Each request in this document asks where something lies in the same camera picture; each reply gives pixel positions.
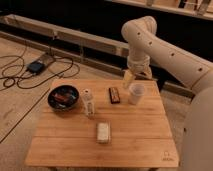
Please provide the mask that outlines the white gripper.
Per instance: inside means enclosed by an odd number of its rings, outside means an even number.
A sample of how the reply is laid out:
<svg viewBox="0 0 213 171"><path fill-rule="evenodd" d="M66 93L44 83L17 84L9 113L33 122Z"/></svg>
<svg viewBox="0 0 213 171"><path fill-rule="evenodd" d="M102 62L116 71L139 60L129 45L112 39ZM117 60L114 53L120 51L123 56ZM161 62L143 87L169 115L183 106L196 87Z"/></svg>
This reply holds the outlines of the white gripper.
<svg viewBox="0 0 213 171"><path fill-rule="evenodd" d="M123 77L123 87L127 89L135 80L134 74L142 73L146 79L152 79L152 70L150 68L150 57L148 55L142 57L128 56L127 57L128 70L125 71Z"/></svg>

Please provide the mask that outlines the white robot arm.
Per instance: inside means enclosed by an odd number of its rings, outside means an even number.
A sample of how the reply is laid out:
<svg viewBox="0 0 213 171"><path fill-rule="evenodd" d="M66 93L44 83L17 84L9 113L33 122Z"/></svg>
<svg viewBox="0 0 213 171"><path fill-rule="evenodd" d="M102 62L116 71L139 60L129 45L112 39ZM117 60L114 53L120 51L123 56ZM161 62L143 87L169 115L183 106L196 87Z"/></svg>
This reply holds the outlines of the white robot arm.
<svg viewBox="0 0 213 171"><path fill-rule="evenodd" d="M213 63L158 38L156 31L151 16L123 24L129 45L124 80L131 83L155 61L195 94L185 120L179 171L213 171Z"/></svg>

